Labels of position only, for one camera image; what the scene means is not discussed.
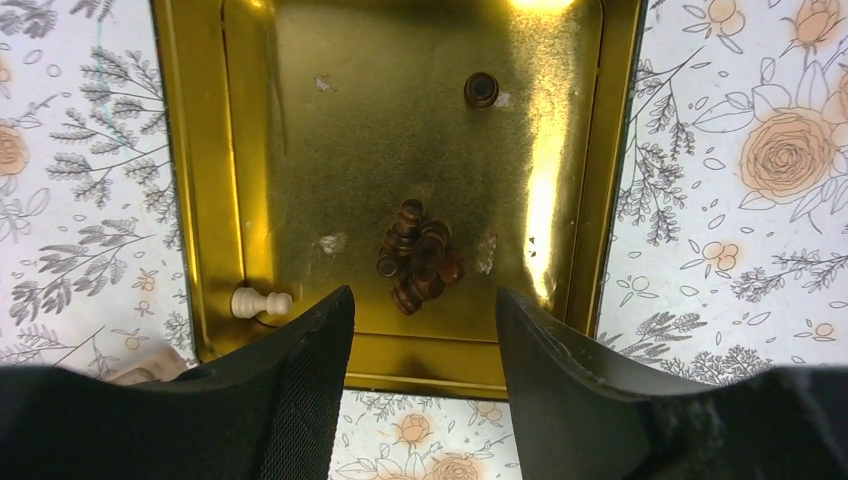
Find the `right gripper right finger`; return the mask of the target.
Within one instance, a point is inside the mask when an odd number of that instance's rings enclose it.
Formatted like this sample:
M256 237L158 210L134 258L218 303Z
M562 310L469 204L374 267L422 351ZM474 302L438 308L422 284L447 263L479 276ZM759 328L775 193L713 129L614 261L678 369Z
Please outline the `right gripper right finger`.
M619 354L519 292L496 298L526 479L843 479L847 371L777 367L726 386Z

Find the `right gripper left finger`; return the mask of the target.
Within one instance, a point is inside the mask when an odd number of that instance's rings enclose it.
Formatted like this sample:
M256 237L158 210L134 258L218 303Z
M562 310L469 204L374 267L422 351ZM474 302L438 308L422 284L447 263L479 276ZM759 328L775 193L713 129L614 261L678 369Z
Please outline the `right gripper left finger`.
M272 333L169 382L1 371L5 479L324 479L355 303L342 286Z

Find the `gold metal tin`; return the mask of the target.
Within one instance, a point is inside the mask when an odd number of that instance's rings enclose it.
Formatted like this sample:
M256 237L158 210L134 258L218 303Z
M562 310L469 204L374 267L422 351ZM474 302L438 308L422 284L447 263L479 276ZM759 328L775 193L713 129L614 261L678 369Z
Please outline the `gold metal tin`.
M645 23L643 1L156 1L203 362L355 298L346 383L506 394L496 292L593 336ZM469 107L475 72L500 93ZM465 276L403 314L375 268L404 200L452 230Z

